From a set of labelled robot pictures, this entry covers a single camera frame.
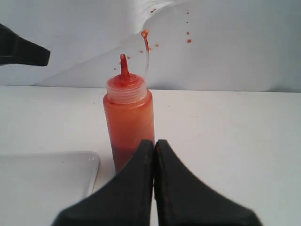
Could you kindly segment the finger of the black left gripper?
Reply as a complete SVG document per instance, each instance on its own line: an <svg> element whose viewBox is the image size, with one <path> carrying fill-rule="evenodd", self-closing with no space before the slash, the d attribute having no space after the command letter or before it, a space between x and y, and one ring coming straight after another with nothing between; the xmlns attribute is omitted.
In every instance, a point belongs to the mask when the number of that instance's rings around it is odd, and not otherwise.
<svg viewBox="0 0 301 226"><path fill-rule="evenodd" d="M23 39L5 25L0 25L0 64L47 66L50 51Z"/></svg>

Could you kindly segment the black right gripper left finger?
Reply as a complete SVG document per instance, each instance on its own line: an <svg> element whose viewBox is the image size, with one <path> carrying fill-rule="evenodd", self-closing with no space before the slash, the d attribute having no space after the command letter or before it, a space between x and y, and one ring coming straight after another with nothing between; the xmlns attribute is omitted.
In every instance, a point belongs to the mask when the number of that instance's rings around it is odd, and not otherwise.
<svg viewBox="0 0 301 226"><path fill-rule="evenodd" d="M148 226L154 145L142 140L132 158L100 190L61 211L54 226Z"/></svg>

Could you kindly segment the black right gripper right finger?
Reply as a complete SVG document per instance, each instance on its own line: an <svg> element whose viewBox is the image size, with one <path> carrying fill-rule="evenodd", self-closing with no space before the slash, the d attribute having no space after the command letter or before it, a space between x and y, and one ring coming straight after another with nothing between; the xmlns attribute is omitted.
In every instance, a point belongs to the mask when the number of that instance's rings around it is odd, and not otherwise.
<svg viewBox="0 0 301 226"><path fill-rule="evenodd" d="M257 215L198 179L166 140L155 145L154 192L160 226L260 226Z"/></svg>

